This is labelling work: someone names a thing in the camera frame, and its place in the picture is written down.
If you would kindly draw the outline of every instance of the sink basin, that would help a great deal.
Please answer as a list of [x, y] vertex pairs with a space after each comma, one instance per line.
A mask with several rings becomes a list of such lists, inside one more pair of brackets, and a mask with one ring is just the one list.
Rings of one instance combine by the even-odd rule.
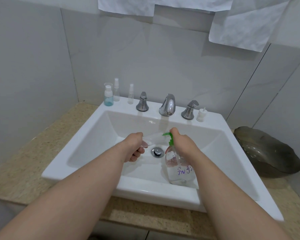
[[[177, 127], [181, 134], [191, 137], [200, 150], [268, 214], [283, 221], [278, 207], [222, 115], [208, 112], [204, 122], [186, 120], [181, 117], [184, 108], [176, 107], [172, 116], [164, 117], [158, 112], [161, 104], [148, 102], [149, 110], [140, 112], [136, 110], [138, 102], [135, 99], [133, 104], [128, 104], [127, 98], [121, 97], [113, 106], [100, 105], [48, 165], [42, 177], [54, 182], [62, 180], [130, 133], [143, 132], [148, 135]], [[194, 110], [195, 118], [197, 113], [198, 110]], [[136, 162], [125, 163], [113, 195], [206, 212], [196, 179], [186, 186], [170, 184], [164, 157], [155, 158], [151, 154], [154, 147], [165, 151], [168, 142], [152, 145]]]

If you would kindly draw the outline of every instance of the person's left hand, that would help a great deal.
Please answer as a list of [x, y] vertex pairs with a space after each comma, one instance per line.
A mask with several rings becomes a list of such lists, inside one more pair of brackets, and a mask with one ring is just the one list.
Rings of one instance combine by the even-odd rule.
[[135, 162], [141, 154], [145, 153], [145, 150], [141, 147], [142, 132], [131, 133], [122, 142], [124, 142], [129, 150], [127, 158], [124, 162]]

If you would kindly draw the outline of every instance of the granite countertop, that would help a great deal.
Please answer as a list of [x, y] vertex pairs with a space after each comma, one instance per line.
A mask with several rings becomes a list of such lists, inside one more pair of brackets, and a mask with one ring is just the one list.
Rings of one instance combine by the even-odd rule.
[[[78, 103], [0, 166], [0, 200], [27, 205], [52, 184], [41, 174], [98, 106]], [[287, 181], [263, 179], [285, 221], [300, 240], [300, 198]], [[101, 220], [191, 238], [216, 239], [206, 213], [111, 197]]]

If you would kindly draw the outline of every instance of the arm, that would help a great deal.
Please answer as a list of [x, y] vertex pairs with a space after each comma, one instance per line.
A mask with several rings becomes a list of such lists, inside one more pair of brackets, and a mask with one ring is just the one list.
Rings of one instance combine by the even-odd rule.
[[252, 198], [232, 182], [187, 135], [172, 128], [177, 152], [193, 167], [200, 196], [219, 239], [291, 238]]
[[87, 239], [116, 188], [124, 162], [144, 149], [130, 134], [27, 206], [0, 231], [1, 239]]

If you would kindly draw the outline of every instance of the purple handwriting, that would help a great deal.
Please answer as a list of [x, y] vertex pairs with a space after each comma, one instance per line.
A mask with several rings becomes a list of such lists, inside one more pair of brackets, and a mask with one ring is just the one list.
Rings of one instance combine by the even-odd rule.
[[185, 170], [182, 170], [182, 168], [179, 166], [178, 167], [178, 175], [180, 174], [185, 174], [185, 173], [190, 173], [192, 171], [192, 167], [191, 166], [187, 166], [187, 168]]

